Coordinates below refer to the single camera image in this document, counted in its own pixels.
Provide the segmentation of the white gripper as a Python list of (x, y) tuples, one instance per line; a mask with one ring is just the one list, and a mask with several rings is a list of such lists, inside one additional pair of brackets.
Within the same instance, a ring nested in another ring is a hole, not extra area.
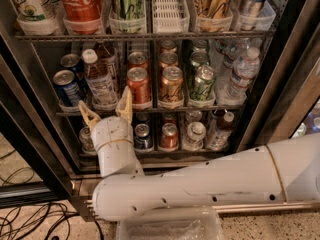
[(104, 145), (116, 141), (133, 142), (133, 128), (130, 125), (133, 119), (132, 100), (131, 90), (126, 86), (116, 107), (118, 117), (111, 116), (102, 120), (82, 100), (78, 102), (78, 108), (84, 122), (90, 129), (93, 129), (91, 139), (96, 151), (99, 151)]

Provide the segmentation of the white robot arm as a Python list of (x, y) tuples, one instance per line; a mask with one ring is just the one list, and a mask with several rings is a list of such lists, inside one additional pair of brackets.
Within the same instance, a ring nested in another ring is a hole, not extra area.
[(78, 103), (99, 158), (96, 215), (121, 221), (161, 207), (320, 201), (320, 134), (249, 149), (175, 171), (146, 176), (133, 146), (132, 94), (102, 119)]

